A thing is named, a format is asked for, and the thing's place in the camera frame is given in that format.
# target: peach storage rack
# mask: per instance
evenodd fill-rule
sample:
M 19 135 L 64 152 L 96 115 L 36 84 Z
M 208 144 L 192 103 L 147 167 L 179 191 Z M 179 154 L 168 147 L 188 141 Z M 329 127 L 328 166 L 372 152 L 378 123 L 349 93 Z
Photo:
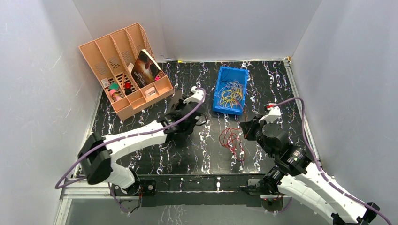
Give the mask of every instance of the peach storage rack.
M 127 66 L 135 63 L 141 49 L 146 49 L 154 58 L 145 30 L 139 23 L 105 35 L 79 48 L 121 120 L 129 118 L 174 93 L 170 80 L 162 70 L 158 74 L 160 79 L 141 89 L 129 73 Z M 133 91 L 127 96 L 122 87 L 123 76 L 124 83 L 130 82 Z M 112 99 L 109 89 L 104 87 L 102 82 L 104 79 L 107 79 L 110 84 L 116 82 L 119 85 L 118 93 L 122 99 L 116 102 Z M 155 88 L 156 93 L 146 97 L 144 93 L 151 87 Z

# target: blue plastic box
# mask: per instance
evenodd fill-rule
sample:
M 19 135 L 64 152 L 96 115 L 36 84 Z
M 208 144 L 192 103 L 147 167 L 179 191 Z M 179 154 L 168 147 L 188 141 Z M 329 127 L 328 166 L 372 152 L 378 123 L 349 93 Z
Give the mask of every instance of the blue plastic box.
M 227 113 L 233 115 L 242 115 L 243 108 L 245 106 L 246 99 L 246 85 L 247 85 L 247 77 L 249 75 L 249 71 L 245 69 L 235 69 L 229 67 L 220 67 L 220 71 L 218 72 L 217 86 L 214 92 L 214 102 L 213 102 L 213 111 L 220 113 Z M 243 85 L 242 89 L 242 100 L 240 101 L 241 106 L 234 105 L 232 108 L 230 107 L 222 107 L 219 105 L 219 91 L 226 86 L 225 82 L 233 82 L 238 81 L 241 85 Z

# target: black marble surface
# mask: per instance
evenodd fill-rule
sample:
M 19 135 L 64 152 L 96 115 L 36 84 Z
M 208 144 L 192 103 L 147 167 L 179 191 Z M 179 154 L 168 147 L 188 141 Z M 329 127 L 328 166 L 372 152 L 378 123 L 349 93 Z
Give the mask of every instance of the black marble surface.
M 237 122 L 244 121 L 245 117 L 214 113 L 211 108 L 220 66 L 249 70 L 245 102 L 248 120 L 256 114 L 263 114 L 265 104 L 293 97 L 282 61 L 163 63 L 160 66 L 169 76 L 174 89 L 182 89 L 184 96 L 189 94 L 191 86 L 206 90 L 203 105 L 209 121 L 204 126 L 195 127 L 194 132 L 184 140 L 144 148 L 122 157 L 118 163 L 133 168 L 138 174 L 267 173 L 272 168 L 273 161 L 254 141 L 243 140 L 247 155 L 242 163 L 222 147 L 218 141 L 220 132 L 228 126 L 237 128 Z M 138 128 L 162 116 L 170 99 L 168 97 L 121 121 L 103 94 L 92 130 L 101 135 L 113 135 Z M 301 118 L 295 103 L 282 107 L 278 123 L 288 130 L 293 143 L 303 146 Z

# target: gray floor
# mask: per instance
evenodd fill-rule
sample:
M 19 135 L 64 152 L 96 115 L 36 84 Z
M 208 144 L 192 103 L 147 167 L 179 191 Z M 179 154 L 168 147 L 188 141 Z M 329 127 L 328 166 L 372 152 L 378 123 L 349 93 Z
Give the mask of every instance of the gray floor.
M 326 225 L 319 215 L 293 200 L 276 216 L 244 205 L 175 205 L 141 208 L 127 217 L 112 199 L 74 199 L 67 225 Z

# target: white label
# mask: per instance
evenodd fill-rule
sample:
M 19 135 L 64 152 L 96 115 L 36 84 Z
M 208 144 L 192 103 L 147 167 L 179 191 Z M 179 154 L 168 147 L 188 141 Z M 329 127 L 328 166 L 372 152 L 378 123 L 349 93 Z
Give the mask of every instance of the white label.
M 133 71 L 133 68 L 134 68 L 134 65 L 132 63 L 130 63 L 129 66 L 127 67 L 127 69 L 129 70 L 130 74 Z
M 102 86 L 104 86 L 104 88 L 109 87 L 111 84 L 109 83 L 108 78 L 102 79 L 101 80 Z

